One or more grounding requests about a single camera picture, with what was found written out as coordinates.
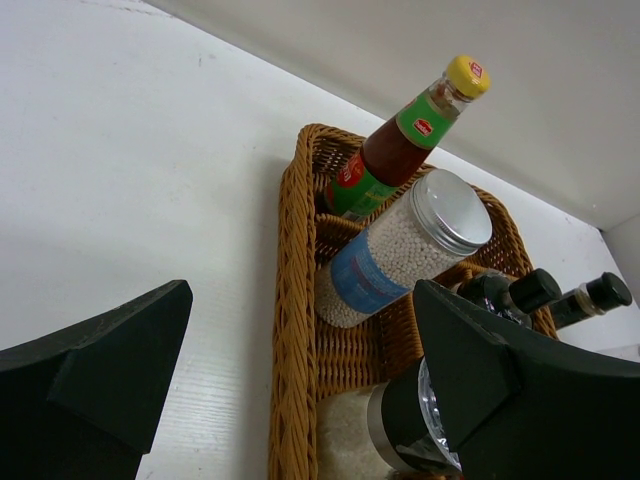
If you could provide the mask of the red chili sauce bottle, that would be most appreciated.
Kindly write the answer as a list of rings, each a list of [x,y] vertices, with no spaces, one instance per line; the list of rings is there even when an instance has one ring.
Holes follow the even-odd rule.
[[[458,55],[442,75],[366,138],[332,177],[321,205],[329,214],[360,222],[419,170],[462,112],[491,86],[488,70]]]

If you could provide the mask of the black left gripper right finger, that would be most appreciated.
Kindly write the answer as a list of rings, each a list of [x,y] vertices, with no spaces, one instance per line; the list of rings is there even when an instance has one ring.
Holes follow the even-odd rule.
[[[413,304],[468,479],[635,479],[639,366],[493,315],[432,281]]]

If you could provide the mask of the small dark pepper bottle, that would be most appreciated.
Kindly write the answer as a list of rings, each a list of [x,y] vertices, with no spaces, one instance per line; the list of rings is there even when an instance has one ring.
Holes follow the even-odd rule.
[[[611,272],[583,283],[564,293],[549,305],[549,311],[557,330],[622,306],[629,306],[633,297],[626,283]]]

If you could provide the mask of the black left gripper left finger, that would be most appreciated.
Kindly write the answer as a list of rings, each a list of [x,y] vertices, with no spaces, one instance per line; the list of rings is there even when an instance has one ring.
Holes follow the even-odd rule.
[[[4,479],[133,479],[152,448],[193,293],[173,280],[1,353]]]

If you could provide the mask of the tall silver-lid bead jar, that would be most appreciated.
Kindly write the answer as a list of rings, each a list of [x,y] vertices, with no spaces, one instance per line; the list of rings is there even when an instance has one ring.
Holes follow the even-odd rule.
[[[415,181],[315,276],[315,312],[351,328],[475,254],[492,237],[488,211],[457,175]]]

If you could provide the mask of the black-top salt grinder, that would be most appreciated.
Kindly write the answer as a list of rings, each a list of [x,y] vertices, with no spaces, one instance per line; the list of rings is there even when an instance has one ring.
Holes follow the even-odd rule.
[[[319,479],[459,479],[425,359],[399,377],[329,396],[317,407]]]
[[[529,329],[533,328],[531,315],[562,296],[554,277],[541,268],[517,279],[487,270],[455,285],[452,291],[494,315]]]

